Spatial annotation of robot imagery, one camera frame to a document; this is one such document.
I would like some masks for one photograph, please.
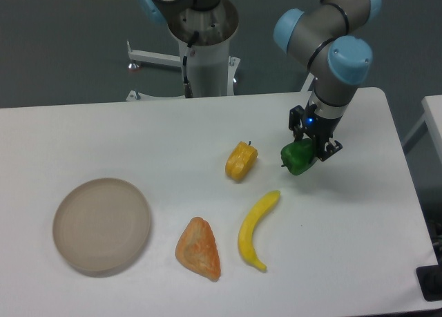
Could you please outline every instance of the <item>blue joint cap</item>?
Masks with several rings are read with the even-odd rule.
[[[143,12],[153,22],[161,24],[166,23],[166,19],[158,10],[152,0],[137,0]]]
[[[356,86],[367,77],[373,52],[362,39],[347,35],[331,44],[327,60],[335,77],[345,84]]]
[[[285,53],[287,53],[291,34],[303,14],[303,11],[292,8],[284,13],[276,23],[273,31],[273,39]]]
[[[368,21],[371,21],[376,15],[378,15],[379,11],[381,11],[382,0],[370,0],[370,16],[368,17]]]

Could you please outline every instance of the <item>bread slice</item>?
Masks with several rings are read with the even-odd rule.
[[[187,269],[212,281],[221,275],[215,237],[207,221],[194,217],[178,240],[175,257]]]

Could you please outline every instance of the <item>plate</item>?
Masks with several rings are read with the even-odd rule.
[[[132,184],[104,178],[65,197],[55,214],[55,246],[74,268],[107,272],[133,261],[146,244],[151,217],[146,198]]]

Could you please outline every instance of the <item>yellow banana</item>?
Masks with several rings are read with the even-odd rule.
[[[256,224],[264,217],[270,210],[272,210],[279,201],[281,195],[280,191],[270,191],[265,194],[256,204],[251,208],[249,214],[242,222],[240,232],[238,234],[238,249],[242,258],[255,267],[256,269],[265,272],[267,267],[259,260],[253,247],[253,231]]]

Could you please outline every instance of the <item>gray floor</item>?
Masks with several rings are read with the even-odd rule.
[[[237,94],[299,90],[307,72],[278,49],[273,27],[288,9],[313,10],[318,0],[230,1],[240,15],[231,42],[242,60]],[[374,51],[364,86],[385,91],[401,139],[423,113],[423,97],[442,94],[440,17],[441,0],[383,0],[380,15],[355,32]],[[134,49],[177,55],[167,28],[150,23],[135,0],[0,0],[0,108],[123,102],[133,89],[181,95],[179,71],[128,72],[127,39]],[[442,220],[442,165],[428,134],[407,160],[425,215]]]

